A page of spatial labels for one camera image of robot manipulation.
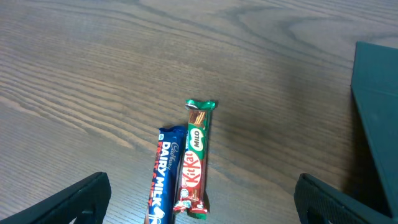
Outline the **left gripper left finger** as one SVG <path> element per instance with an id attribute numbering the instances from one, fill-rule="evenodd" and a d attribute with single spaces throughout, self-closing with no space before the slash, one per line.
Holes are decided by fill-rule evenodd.
<path id="1" fill-rule="evenodd" d="M 107 173 L 95 172 L 1 224 L 102 224 L 110 198 Z"/>

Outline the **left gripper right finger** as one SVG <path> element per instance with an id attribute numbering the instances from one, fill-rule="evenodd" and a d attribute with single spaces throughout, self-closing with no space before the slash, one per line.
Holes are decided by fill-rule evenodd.
<path id="1" fill-rule="evenodd" d="M 294 202 L 302 224 L 397 224 L 385 216 L 316 177 L 300 175 Z"/>

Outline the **red green KitKat bar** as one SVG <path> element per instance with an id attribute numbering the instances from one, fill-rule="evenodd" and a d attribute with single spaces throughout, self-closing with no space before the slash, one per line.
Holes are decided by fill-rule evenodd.
<path id="1" fill-rule="evenodd" d="M 208 136 L 216 102 L 187 100 L 185 107 L 188 110 L 186 146 L 174 212 L 187 212 L 193 218 L 204 220 L 208 213 L 205 203 Z"/>

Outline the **blue Dairy Milk bar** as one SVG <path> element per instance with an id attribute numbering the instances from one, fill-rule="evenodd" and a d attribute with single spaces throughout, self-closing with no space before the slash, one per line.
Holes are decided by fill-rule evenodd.
<path id="1" fill-rule="evenodd" d="M 180 160 L 185 150 L 185 134 L 185 126 L 159 129 L 145 224 L 169 224 L 174 221 L 173 206 Z"/>

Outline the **dark green box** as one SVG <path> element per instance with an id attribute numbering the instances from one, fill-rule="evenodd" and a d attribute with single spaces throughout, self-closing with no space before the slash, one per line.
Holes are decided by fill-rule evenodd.
<path id="1" fill-rule="evenodd" d="M 397 220 L 397 49 L 357 42 L 351 91 L 393 220 Z"/>

